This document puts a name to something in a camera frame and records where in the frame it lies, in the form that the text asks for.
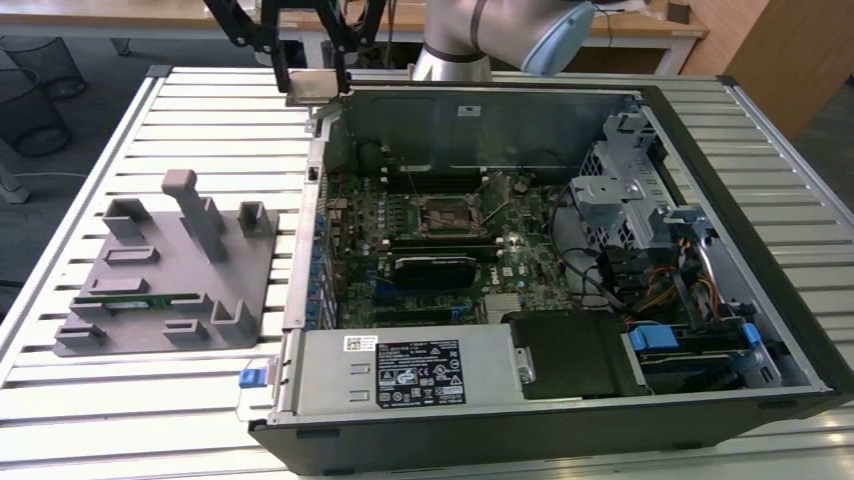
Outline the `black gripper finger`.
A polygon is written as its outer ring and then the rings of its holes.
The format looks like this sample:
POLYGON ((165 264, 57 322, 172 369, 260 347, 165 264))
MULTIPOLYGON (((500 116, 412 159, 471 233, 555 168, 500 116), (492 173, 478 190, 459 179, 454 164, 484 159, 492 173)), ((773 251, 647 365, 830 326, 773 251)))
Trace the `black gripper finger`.
POLYGON ((291 81, 279 38, 279 16, 288 2, 263 0, 259 21, 252 20, 238 1, 204 0, 204 4, 231 43, 238 47, 251 47, 256 53, 270 57, 278 89, 287 93, 291 81))
POLYGON ((362 47, 371 47, 374 45, 386 4, 386 0, 366 1, 358 22, 348 24, 347 17, 336 1, 315 2, 315 12, 332 44, 334 70, 339 94, 346 94, 351 90, 351 77, 347 73, 344 56, 347 53, 356 52, 362 47))

